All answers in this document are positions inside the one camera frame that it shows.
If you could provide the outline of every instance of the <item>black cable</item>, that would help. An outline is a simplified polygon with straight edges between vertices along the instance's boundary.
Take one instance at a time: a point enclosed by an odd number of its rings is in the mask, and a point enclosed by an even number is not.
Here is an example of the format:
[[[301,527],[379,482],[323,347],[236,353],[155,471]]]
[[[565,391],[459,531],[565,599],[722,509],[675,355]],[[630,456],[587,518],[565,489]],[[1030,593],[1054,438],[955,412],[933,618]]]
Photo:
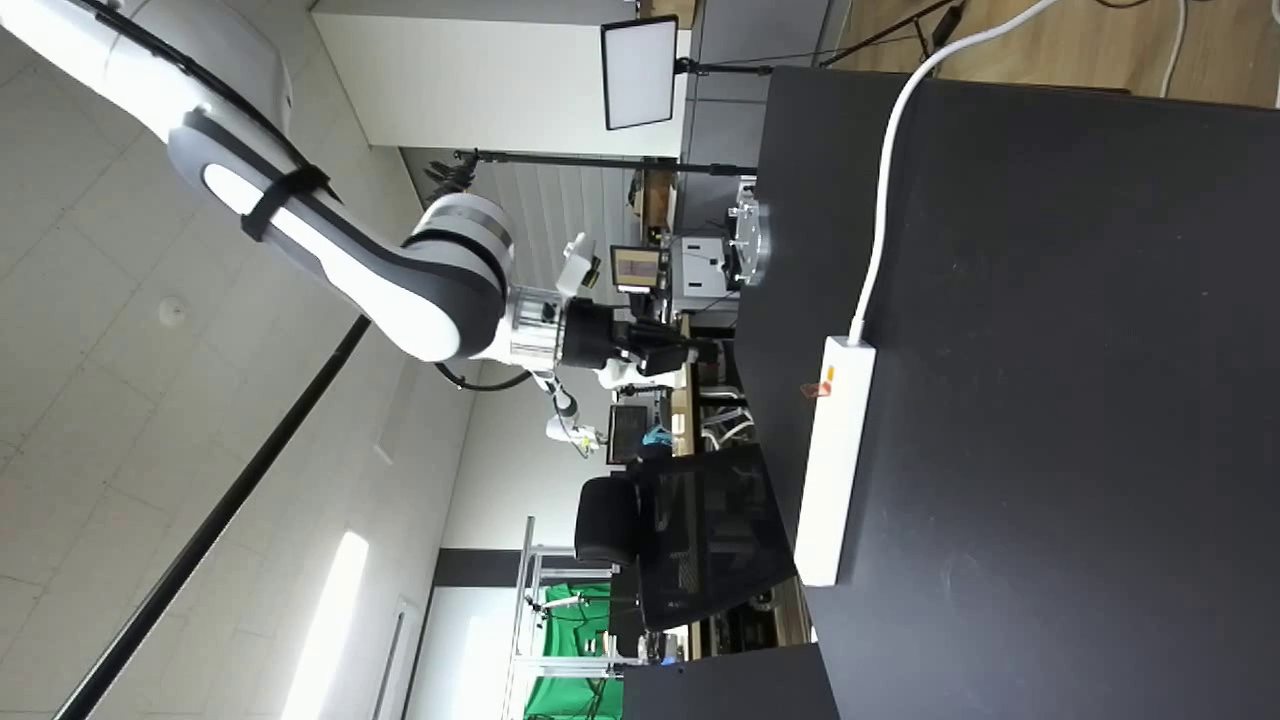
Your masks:
[[[760,177],[760,169],[750,164],[675,164],[668,155],[636,155],[636,160],[618,160],[618,155],[547,155],[547,153],[459,153],[478,164],[552,164],[552,169],[626,169],[626,171],[701,171],[701,177]]]
[[[432,363],[448,384],[465,388],[465,391],[509,391],[531,381],[531,370],[509,374],[502,384],[472,384],[459,370],[451,370],[448,363]]]
[[[386,679],[376,684],[374,715],[386,715],[386,708],[389,708],[389,684],[393,684],[393,669],[398,669],[398,650],[399,650],[399,630],[405,630],[405,611],[398,611],[398,630],[389,642]]]
[[[675,74],[773,74],[773,63],[706,63],[692,57],[675,59]]]
[[[942,8],[951,8],[951,2],[955,2],[955,0],[926,2],[926,8],[918,8],[912,15],[903,15],[903,20],[871,33],[871,35],[850,43],[850,48],[840,48],[836,57],[823,57],[822,67],[833,67],[833,63],[840,63],[843,57],[857,57],[857,50],[863,50],[863,48],[875,48],[875,43],[890,39],[893,33],[903,33],[903,29],[921,23],[926,15],[933,15],[933,10],[942,10]]]
[[[822,57],[833,57],[833,50],[843,50],[850,43],[836,43],[836,48],[813,48],[813,50],[778,50],[778,57],[736,57],[736,59],[715,59],[715,63],[773,63],[782,67],[778,59],[813,59],[822,63]]]
[[[198,576],[201,559],[211,552],[211,544],[229,531],[229,525],[242,514],[250,494],[266,482],[289,438],[305,426],[305,421],[317,412],[334,381],[349,368],[361,338],[367,330],[367,315],[361,315],[349,336],[334,347],[323,368],[313,374],[305,395],[283,412],[283,421],[274,426],[274,436],[253,451],[253,461],[242,468],[234,489],[211,503],[204,525],[190,535],[190,544],[172,554],[139,611],[127,618],[127,629],[118,637],[118,642],[106,650],[106,658],[90,672],[90,679],[77,686],[77,697],[63,702],[59,720],[86,720],[92,708],[108,697],[118,676],[127,669],[127,658],[139,650],[139,642],[152,637],[170,604],[183,593],[183,583]]]
[[[933,43],[929,43],[929,35],[926,35],[921,20],[912,23],[912,33],[918,33],[921,57],[929,57],[929,50],[933,50]]]
[[[969,8],[969,0],[951,2],[951,8],[935,20],[935,29],[933,29],[933,35],[929,35],[933,48],[951,43],[951,35],[955,35],[955,29],[961,29],[961,20],[966,20],[966,8]]]
[[[823,2],[823,20],[818,23],[818,39],[813,39],[808,63],[818,63],[823,57],[823,39],[829,39],[829,29],[833,29],[833,8],[836,8],[836,0]]]

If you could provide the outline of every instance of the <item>power strip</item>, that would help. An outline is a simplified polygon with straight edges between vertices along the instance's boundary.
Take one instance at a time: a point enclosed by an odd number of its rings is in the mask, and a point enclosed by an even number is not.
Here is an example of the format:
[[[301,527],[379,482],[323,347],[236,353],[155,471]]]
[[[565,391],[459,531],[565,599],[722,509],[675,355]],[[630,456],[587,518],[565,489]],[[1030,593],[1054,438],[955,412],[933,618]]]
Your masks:
[[[829,336],[793,552],[806,587],[833,587],[840,579],[843,525],[871,381],[875,347]]]

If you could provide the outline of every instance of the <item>fluorescent light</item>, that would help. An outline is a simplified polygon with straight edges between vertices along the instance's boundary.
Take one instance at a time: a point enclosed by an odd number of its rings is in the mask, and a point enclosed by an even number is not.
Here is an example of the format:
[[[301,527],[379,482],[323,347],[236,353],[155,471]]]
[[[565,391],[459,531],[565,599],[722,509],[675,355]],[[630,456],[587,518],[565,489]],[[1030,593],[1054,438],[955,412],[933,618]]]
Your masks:
[[[309,629],[305,654],[292,672],[292,686],[282,720],[317,720],[323,711],[329,684],[349,647],[364,565],[367,565],[367,540],[358,531],[346,531],[322,593],[322,608]]]
[[[229,171],[223,164],[209,164],[204,169],[204,183],[218,199],[223,199],[236,214],[250,214],[256,207],[256,199],[266,194],[261,188],[253,188],[244,177]],[[432,299],[376,276],[367,263],[361,263],[358,256],[349,256],[341,242],[334,242],[329,234],[322,234],[309,219],[301,219],[295,210],[282,207],[274,214],[274,222],[295,240],[309,256],[322,260],[323,276],[353,295],[367,321],[393,338],[399,342],[407,355],[424,358],[424,363],[440,363],[451,358],[459,347],[459,327],[451,324],[451,315],[443,315],[443,306],[438,306]]]
[[[675,110],[675,20],[600,29],[604,127],[668,125]]]

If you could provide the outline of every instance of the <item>white robotic arm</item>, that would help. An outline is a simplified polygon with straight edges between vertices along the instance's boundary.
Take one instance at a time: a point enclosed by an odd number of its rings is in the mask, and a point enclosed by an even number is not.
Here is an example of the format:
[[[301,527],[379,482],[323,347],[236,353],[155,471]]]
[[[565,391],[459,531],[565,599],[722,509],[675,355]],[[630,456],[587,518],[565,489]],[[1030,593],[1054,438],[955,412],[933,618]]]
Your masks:
[[[282,59],[267,43],[253,43],[242,23],[242,48],[201,43],[166,10],[218,15],[223,29],[234,10],[201,8],[198,0],[147,2],[139,20],[112,0],[0,0],[0,23],[31,50],[90,84],[106,101],[137,116],[191,188],[229,204],[244,230],[283,249],[317,268],[364,315],[374,315],[407,355],[440,363],[478,355],[491,342],[509,313],[509,222],[502,207],[479,194],[443,194],[407,249],[374,240],[329,190],[282,133],[282,106],[267,106],[266,79],[282,79]],[[152,29],[191,39],[201,59],[183,57]],[[236,72],[236,89],[204,67],[229,50],[253,50],[256,63]]]

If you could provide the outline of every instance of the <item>wire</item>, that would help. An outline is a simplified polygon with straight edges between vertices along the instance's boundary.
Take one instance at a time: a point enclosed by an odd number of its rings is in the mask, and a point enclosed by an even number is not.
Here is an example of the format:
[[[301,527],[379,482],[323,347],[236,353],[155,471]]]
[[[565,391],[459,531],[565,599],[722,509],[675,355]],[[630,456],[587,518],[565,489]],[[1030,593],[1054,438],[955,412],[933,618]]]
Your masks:
[[[890,110],[890,125],[886,125],[886,142],[882,142],[882,177],[875,177],[875,230],[871,230],[871,256],[868,256],[868,276],[863,276],[863,287],[862,287],[862,299],[852,306],[852,324],[850,324],[850,338],[862,342],[863,338],[863,327],[868,327],[868,306],[871,306],[871,295],[875,295],[875,279],[882,279],[882,263],[886,263],[886,234],[890,234],[890,194],[893,194],[893,153],[895,153],[895,133],[903,125],[903,110],[918,96],[918,89],[929,79],[933,67],[942,67],[945,59],[977,48],[977,43],[989,43],[998,35],[1010,35],[1018,29],[1025,29],[1030,20],[1036,20],[1039,10],[1050,10],[1056,0],[1036,0],[1034,8],[1018,10],[1013,20],[998,23],[998,29],[985,29],[985,33],[974,33],[942,50],[933,50],[912,74],[909,84],[895,92],[893,101],[893,110]]]
[[[132,10],[127,10],[127,20],[137,20],[137,15],[146,15],[146,8],[147,8],[152,0],[139,0]],[[112,8],[120,10],[120,0],[112,0]],[[124,10],[120,10],[124,15]],[[124,33],[118,33],[118,39],[112,39],[112,50],[124,43]]]
[[[750,426],[756,426],[756,421],[742,421],[736,426],[727,426],[727,433],[722,436],[722,447],[723,447],[727,438],[745,436]]]
[[[818,39],[813,39],[808,63],[818,63],[822,50],[823,50],[823,35],[833,33],[833,8],[836,8],[836,0],[823,0],[823,20],[818,23]]]
[[[750,409],[723,409],[723,412],[710,415],[706,424],[731,424],[731,421],[751,421],[751,412]]]
[[[840,59],[852,57],[852,50],[875,48],[875,43],[890,39],[893,33],[903,33],[903,29],[921,23],[926,15],[933,15],[933,10],[942,10],[942,8],[951,8],[951,2],[955,2],[955,0],[926,2],[926,8],[909,10],[903,20],[895,20],[895,23],[882,29],[882,33],[871,33],[871,35],[840,48],[836,57],[822,59],[822,67],[833,67],[833,63],[840,63]]]
[[[918,33],[921,57],[929,57],[929,35],[926,35],[926,29],[921,29],[921,23],[912,23],[912,33]]]
[[[722,451],[722,436],[715,433],[706,426],[701,436],[712,445],[712,451]]]
[[[955,29],[966,23],[966,10],[969,10],[969,0],[951,2],[929,33],[929,48],[951,43]]]
[[[1170,96],[1178,59],[1184,57],[1184,39],[1190,39],[1190,0],[1174,0],[1174,2],[1178,2],[1178,20],[1174,20],[1170,63],[1164,63],[1164,74],[1159,74],[1159,96]]]
[[[895,33],[903,33],[903,35],[882,35],[875,43],[918,43],[918,35],[909,35],[909,29],[895,29]],[[813,63],[822,63],[823,57],[843,50],[843,48],[852,48],[852,43],[818,48],[818,50],[742,57],[742,59],[715,59],[715,63],[778,63],[778,59],[813,59]]]
[[[465,391],[509,391],[509,388],[520,388],[520,384],[529,384],[531,374],[529,370],[516,370],[516,374],[509,374],[509,381],[502,381],[502,384],[472,384],[472,381],[465,381],[459,370],[451,370],[448,363],[432,363],[448,384],[457,384],[457,388],[465,388]]]
[[[680,74],[773,74],[778,67],[773,63],[706,63],[706,59],[680,57],[675,72]]]

